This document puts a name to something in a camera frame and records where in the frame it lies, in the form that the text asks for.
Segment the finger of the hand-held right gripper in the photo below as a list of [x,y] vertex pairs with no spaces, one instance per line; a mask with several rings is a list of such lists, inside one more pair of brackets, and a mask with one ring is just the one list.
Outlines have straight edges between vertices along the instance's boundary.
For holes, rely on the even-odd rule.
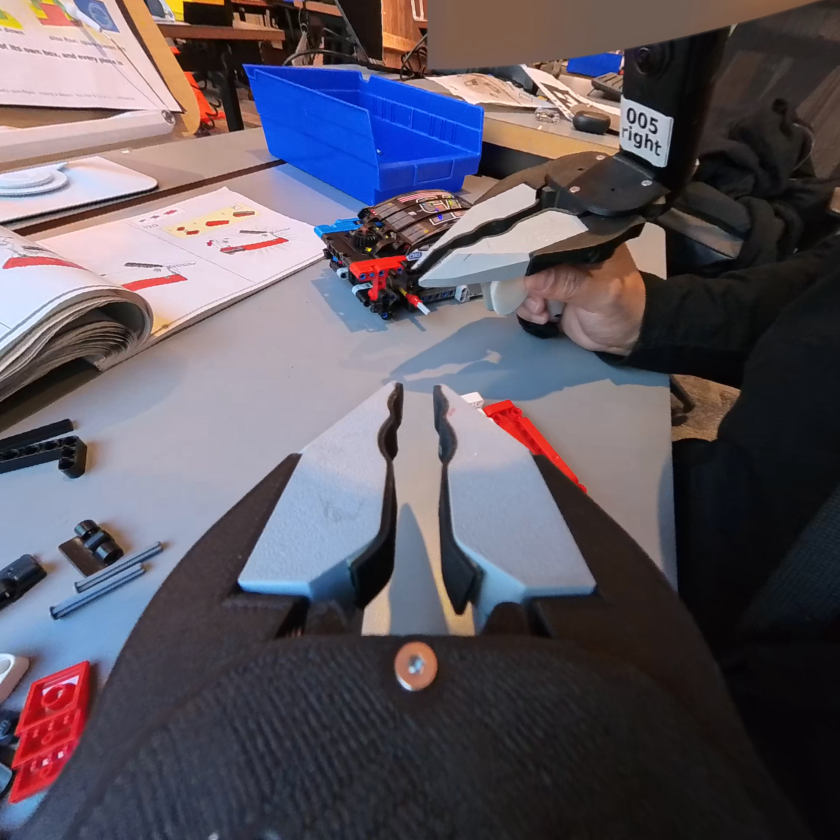
[[486,236],[507,232],[514,224],[546,212],[537,190],[520,184],[472,206],[425,256],[412,264],[412,272],[432,266],[441,258],[446,246],[470,245]]
[[542,212],[514,224],[503,234],[486,236],[470,245],[446,246],[432,266],[419,269],[418,283],[423,288],[439,288],[516,280],[525,275],[537,251],[585,232],[587,227],[578,217]]

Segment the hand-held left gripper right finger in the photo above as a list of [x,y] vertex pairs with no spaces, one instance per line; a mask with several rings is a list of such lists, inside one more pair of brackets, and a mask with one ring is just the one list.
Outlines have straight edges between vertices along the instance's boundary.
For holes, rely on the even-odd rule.
[[440,561],[457,614],[586,596],[595,578],[541,467],[562,471],[445,385],[434,388]]

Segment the red brick panel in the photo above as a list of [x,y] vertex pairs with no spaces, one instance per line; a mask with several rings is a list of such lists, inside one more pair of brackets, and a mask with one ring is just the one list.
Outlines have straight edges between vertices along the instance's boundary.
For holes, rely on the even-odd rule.
[[587,493],[586,487],[579,481],[577,475],[568,467],[560,454],[552,447],[534,423],[523,414],[521,408],[516,406],[512,401],[505,400],[492,403],[483,406],[480,411],[510,436],[517,439],[532,455],[544,456],[581,491]]

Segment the toy brick car assembly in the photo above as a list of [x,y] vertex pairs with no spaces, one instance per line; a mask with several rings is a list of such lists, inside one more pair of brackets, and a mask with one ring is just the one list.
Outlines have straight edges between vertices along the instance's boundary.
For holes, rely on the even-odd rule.
[[429,303],[483,296],[479,284],[422,288],[414,272],[420,258],[469,208],[468,200],[452,192],[410,192],[314,232],[330,268],[351,284],[353,295],[371,313],[383,320],[403,310],[429,314]]

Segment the person's right forearm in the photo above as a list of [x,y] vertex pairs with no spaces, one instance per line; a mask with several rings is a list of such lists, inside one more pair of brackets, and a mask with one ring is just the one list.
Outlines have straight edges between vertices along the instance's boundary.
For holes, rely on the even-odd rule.
[[838,234],[782,262],[719,277],[667,279],[643,272],[645,305],[639,334],[618,363],[642,371],[694,375],[740,386],[750,355],[795,305],[805,314],[823,281],[838,293]]

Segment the grey desk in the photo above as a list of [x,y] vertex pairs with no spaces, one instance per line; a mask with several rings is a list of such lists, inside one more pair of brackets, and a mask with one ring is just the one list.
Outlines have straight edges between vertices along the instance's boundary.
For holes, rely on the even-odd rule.
[[[681,610],[669,387],[483,301],[350,329],[324,259],[52,406],[79,479],[2,476],[2,560],[47,576],[2,610],[34,681],[91,663],[91,714],[19,838],[558,837],[665,825],[681,733],[656,645]],[[301,452],[402,384],[393,572],[365,608],[243,591]],[[521,408],[586,487],[541,471],[595,578],[586,596],[453,609],[440,561],[434,388]],[[59,621],[83,520],[145,574]]]

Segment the printed paper sheet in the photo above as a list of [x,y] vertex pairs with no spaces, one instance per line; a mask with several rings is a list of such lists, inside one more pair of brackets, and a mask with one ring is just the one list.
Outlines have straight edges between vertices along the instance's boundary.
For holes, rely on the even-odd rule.
[[547,102],[516,86],[509,80],[487,74],[464,73],[426,77],[427,81],[445,89],[449,94],[477,106],[493,106],[509,110],[529,110],[547,107]]

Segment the blue plastic bin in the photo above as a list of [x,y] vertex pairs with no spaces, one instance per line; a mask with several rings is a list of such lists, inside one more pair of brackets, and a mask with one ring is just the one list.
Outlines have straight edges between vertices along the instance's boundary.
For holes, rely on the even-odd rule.
[[457,191],[478,172],[482,108],[382,76],[246,65],[270,153],[372,206]]

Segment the dark grey axle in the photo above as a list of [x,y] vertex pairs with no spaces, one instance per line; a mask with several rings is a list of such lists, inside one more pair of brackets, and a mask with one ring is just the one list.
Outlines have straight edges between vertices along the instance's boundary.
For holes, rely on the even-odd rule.
[[85,592],[92,587],[95,587],[105,581],[110,580],[111,578],[119,576],[124,572],[127,572],[128,570],[132,569],[134,566],[152,559],[153,557],[160,554],[164,549],[165,544],[162,542],[157,542],[154,545],[150,546],[148,549],[140,551],[132,556],[124,557],[120,561],[111,564],[103,570],[100,570],[99,572],[90,575],[81,581],[76,582],[74,584],[76,592]]
[[145,574],[145,568],[141,564],[137,564],[119,574],[116,574],[107,580],[95,584],[87,588],[85,591],[79,592],[76,595],[66,599],[65,601],[53,605],[49,608],[50,617],[54,621],[59,621],[70,614],[79,611],[84,606],[87,606],[96,600],[117,591],[124,585],[137,580]]

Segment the black connector piece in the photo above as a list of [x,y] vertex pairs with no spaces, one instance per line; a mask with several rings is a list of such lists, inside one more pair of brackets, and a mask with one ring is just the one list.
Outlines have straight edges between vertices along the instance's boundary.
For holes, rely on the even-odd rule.
[[18,602],[46,576],[44,566],[30,554],[1,569],[1,610]]
[[93,520],[80,521],[73,531],[74,536],[59,545],[58,551],[84,578],[104,571],[124,555],[114,537]]

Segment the person's body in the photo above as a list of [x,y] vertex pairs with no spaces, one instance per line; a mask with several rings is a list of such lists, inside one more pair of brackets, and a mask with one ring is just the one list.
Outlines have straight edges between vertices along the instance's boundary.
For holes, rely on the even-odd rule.
[[[785,260],[838,235],[815,212]],[[675,445],[675,521],[680,595],[756,750],[838,838],[839,280],[817,291],[760,340],[717,438]]]

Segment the open instruction booklet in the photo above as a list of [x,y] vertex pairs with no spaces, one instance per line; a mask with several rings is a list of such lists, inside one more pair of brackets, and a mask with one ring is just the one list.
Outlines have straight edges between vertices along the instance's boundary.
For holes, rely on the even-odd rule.
[[106,371],[322,258],[314,228],[228,188],[43,240],[1,234],[1,399]]

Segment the black straight beam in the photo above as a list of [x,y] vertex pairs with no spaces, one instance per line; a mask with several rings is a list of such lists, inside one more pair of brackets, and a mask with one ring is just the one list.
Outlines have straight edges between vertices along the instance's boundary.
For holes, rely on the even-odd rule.
[[67,436],[74,431],[74,423],[69,419],[50,423],[48,425],[28,430],[0,440],[2,451],[15,448],[26,448],[31,445],[44,443],[48,440]]

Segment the large red slope plate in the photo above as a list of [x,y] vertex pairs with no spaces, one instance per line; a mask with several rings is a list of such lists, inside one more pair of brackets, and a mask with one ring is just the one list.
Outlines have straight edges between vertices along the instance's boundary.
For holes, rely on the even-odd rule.
[[19,730],[77,712],[86,719],[90,693],[91,663],[88,660],[37,679],[28,690]]

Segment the wooden board stand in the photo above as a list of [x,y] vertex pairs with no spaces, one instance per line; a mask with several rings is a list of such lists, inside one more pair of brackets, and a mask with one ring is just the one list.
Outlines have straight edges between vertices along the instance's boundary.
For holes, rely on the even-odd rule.
[[182,107],[182,113],[175,117],[175,137],[192,138],[200,125],[200,111],[193,87],[172,54],[172,49],[143,1],[118,1],[118,5],[170,93]]

